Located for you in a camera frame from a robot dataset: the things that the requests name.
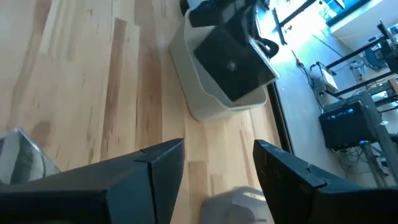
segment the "window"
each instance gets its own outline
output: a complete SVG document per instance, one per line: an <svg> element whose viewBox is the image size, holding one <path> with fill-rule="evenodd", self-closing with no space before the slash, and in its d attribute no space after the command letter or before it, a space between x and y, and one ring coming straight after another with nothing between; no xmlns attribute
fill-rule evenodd
<svg viewBox="0 0 398 224"><path fill-rule="evenodd" d="M370 0L323 0L326 4L321 16L328 26L336 24Z"/></svg>

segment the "white wall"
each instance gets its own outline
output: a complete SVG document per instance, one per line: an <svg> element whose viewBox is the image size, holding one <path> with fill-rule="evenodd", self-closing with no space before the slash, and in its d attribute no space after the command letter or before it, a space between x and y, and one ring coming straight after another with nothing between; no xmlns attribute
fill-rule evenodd
<svg viewBox="0 0 398 224"><path fill-rule="evenodd" d="M387 28L398 23L398 0L372 0L333 25L330 30L348 47L356 50L372 36L380 34L376 27L380 19Z"/></svg>

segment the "wooden floor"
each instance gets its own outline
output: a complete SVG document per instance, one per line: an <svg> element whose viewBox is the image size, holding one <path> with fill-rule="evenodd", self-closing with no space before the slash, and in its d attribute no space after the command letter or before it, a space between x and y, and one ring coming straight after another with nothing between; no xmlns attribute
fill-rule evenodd
<svg viewBox="0 0 398 224"><path fill-rule="evenodd" d="M259 188L253 140L279 145L271 106L195 121L168 50L181 20L178 0L1 0L0 129L24 128L61 170L185 138L172 223Z"/></svg>

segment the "white plastic bin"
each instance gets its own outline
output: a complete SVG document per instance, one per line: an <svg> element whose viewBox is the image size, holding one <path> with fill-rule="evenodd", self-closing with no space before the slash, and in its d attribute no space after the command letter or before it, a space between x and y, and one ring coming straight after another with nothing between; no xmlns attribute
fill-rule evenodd
<svg viewBox="0 0 398 224"><path fill-rule="evenodd" d="M265 88L259 87L232 102L193 55L213 26L193 28L187 11L170 43L170 52L192 116L199 121L224 118L261 106L267 101Z"/></svg>

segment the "black box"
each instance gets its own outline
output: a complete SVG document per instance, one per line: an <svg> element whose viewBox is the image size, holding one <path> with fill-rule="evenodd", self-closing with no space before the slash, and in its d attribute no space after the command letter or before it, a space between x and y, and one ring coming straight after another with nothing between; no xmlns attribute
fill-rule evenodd
<svg viewBox="0 0 398 224"><path fill-rule="evenodd" d="M321 114L319 122L326 147L338 151L377 141L368 117L368 109L360 101Z"/></svg>

